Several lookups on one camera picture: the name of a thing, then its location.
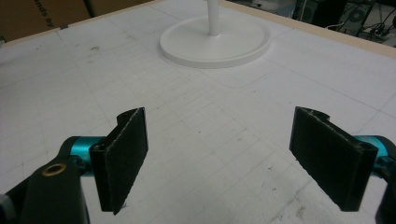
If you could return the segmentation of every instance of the cardboard box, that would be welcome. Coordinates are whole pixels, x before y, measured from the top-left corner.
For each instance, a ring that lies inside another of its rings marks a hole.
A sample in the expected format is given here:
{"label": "cardboard box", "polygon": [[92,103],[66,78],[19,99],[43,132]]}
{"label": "cardboard box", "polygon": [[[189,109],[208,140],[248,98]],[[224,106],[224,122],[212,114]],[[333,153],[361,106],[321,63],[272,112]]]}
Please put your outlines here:
{"label": "cardboard box", "polygon": [[150,1],[152,0],[87,0],[86,3],[91,15],[97,17]]}
{"label": "cardboard box", "polygon": [[0,0],[0,36],[7,42],[89,18],[83,0]]}

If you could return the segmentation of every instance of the white pole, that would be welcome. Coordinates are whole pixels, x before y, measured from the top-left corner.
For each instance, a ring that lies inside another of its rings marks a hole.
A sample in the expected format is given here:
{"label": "white pole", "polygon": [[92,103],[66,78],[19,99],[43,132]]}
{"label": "white pole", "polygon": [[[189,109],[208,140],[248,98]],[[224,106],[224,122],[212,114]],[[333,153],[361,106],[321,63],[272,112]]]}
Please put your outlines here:
{"label": "white pole", "polygon": [[219,35],[219,0],[207,0],[209,12],[209,34]]}

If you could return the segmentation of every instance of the white tabletop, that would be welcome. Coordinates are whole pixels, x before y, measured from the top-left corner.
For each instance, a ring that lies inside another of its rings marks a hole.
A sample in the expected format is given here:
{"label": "white tabletop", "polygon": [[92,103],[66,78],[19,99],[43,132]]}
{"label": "white tabletop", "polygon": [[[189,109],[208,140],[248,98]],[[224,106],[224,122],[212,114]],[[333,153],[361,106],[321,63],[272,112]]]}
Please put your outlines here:
{"label": "white tabletop", "polygon": [[371,177],[360,211],[341,212],[291,155],[290,133],[305,106],[348,133],[396,142],[395,59],[220,12],[266,24],[269,50],[225,69],[166,60],[161,33],[205,15],[201,0],[154,2],[2,47],[0,192],[69,136],[108,135],[119,113],[144,106],[149,152],[127,207],[102,213],[93,178],[81,178],[92,223],[375,223],[385,181]]}

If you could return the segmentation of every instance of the white table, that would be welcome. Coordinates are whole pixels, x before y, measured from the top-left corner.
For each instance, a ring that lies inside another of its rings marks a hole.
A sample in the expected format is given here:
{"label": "white table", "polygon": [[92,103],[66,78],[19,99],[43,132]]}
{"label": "white table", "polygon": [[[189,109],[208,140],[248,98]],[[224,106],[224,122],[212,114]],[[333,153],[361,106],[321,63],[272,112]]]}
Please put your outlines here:
{"label": "white table", "polygon": [[375,223],[384,180],[370,178],[359,212],[340,212],[289,142],[297,105],[396,142],[394,49],[223,3],[221,13],[270,27],[264,56],[226,69],[167,61],[163,30],[205,11],[200,0],[155,1],[3,46],[0,192],[67,137],[107,135],[119,113],[144,106],[149,152],[128,206],[102,213],[82,178],[92,223]]}

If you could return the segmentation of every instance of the white round base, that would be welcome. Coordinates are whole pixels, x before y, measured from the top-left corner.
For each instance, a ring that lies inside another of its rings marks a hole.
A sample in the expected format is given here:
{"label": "white round base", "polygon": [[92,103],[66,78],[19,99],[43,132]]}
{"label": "white round base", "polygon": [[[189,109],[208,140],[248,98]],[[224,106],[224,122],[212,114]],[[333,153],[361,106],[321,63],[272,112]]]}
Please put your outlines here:
{"label": "white round base", "polygon": [[188,67],[224,68],[249,63],[264,54],[270,31],[262,24],[220,15],[219,35],[209,35],[208,17],[182,21],[160,39],[166,58]]}

